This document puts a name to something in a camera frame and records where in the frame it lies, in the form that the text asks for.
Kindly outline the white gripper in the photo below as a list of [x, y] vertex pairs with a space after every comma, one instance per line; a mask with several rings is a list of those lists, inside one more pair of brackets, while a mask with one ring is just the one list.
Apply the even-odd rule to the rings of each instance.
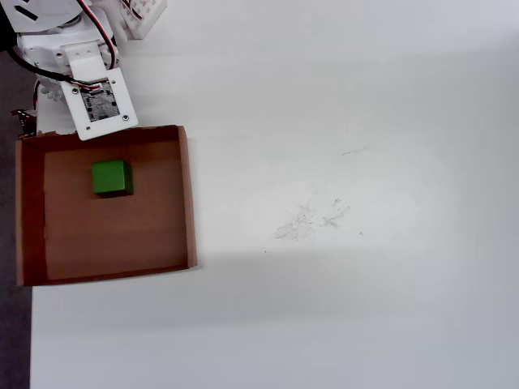
[[29, 64], [75, 80], [85, 104], [115, 104], [113, 69], [118, 49], [111, 31], [45, 31], [21, 33], [17, 43]]

